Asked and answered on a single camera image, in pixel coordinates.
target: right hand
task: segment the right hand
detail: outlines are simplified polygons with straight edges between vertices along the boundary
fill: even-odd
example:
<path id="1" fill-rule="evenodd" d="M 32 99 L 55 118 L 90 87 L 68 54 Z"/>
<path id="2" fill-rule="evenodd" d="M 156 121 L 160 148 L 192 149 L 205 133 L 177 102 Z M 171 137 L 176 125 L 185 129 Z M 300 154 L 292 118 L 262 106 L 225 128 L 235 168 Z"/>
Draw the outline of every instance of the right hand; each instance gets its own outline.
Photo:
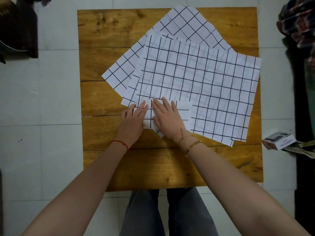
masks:
<path id="1" fill-rule="evenodd" d="M 153 99 L 152 107 L 155 110 L 156 115 L 153 120 L 158 129 L 169 139 L 179 140 L 181 138 L 181 129 L 186 130 L 184 122 L 179 115 L 177 107 L 174 101 L 171 105 L 166 98 L 162 98 L 164 103 L 161 104 L 157 99 Z"/>

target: white paper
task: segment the white paper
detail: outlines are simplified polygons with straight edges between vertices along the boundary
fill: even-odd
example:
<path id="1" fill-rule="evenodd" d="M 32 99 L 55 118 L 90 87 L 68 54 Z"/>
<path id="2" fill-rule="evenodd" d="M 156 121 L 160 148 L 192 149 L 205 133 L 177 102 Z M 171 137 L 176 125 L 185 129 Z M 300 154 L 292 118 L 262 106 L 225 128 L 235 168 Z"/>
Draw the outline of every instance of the white paper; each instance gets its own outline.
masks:
<path id="1" fill-rule="evenodd" d="M 234 52 L 216 28 L 191 6 L 173 8 L 151 30 L 161 32 L 161 35 L 167 35 L 171 39 L 181 38 L 210 48 Z M 102 75 L 122 97 L 124 97 L 146 41 L 147 35 L 144 35 Z"/>
<path id="2" fill-rule="evenodd" d="M 153 129 L 160 137 L 163 137 L 163 134 L 159 131 L 159 129 L 157 128 L 153 120 L 153 117 L 155 116 L 155 111 L 152 107 L 152 101 L 153 100 L 149 100 L 146 103 L 148 104 L 149 108 L 144 117 L 143 123 L 146 125 L 145 127 L 146 129 Z M 174 102 L 178 109 L 179 115 L 184 122 L 186 129 L 191 129 L 193 125 L 193 119 L 191 118 L 192 117 L 192 111 L 191 111 L 192 102 L 186 102 L 186 101 L 174 101 Z"/>
<path id="3" fill-rule="evenodd" d="M 232 146 L 246 141 L 261 59 L 151 35 L 139 82 L 124 105 L 152 98 L 193 102 L 192 132 Z"/>

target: cardboard box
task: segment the cardboard box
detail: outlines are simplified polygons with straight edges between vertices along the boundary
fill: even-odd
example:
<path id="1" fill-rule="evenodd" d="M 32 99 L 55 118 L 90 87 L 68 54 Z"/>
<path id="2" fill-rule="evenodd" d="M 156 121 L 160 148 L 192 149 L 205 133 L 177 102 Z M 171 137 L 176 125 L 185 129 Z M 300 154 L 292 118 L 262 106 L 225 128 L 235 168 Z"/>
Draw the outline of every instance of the cardboard box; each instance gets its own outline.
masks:
<path id="1" fill-rule="evenodd" d="M 285 148 L 292 143 L 295 143 L 296 139 L 291 133 L 285 133 L 285 132 L 276 132 L 269 137 L 262 140 L 262 144 L 267 149 L 274 149 L 274 150 L 281 150 L 282 148 Z"/>

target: leg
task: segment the leg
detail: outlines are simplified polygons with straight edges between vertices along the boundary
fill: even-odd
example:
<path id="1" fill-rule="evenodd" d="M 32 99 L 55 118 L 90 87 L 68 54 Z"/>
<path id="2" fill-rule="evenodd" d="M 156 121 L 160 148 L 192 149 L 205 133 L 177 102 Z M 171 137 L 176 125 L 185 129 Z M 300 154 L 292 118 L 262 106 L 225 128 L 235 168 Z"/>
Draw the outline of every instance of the leg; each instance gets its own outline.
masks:
<path id="1" fill-rule="evenodd" d="M 218 236 L 215 224 L 196 187 L 167 189 L 170 236 Z"/>
<path id="2" fill-rule="evenodd" d="M 165 236 L 157 207 L 159 190 L 133 191 L 120 236 Z"/>

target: left hand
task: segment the left hand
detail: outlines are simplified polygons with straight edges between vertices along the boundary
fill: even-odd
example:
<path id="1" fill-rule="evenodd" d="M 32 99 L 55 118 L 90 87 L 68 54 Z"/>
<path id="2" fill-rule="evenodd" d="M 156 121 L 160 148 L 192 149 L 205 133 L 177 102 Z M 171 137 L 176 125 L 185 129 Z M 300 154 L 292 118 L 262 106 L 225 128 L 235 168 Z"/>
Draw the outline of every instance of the left hand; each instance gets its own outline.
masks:
<path id="1" fill-rule="evenodd" d="M 121 115 L 121 122 L 118 130 L 116 140 L 122 141 L 130 148 L 140 137 L 144 127 L 144 116 L 146 115 L 149 106 L 143 101 L 137 110 L 134 112 L 136 104 L 130 105 L 128 109 L 124 110 Z"/>

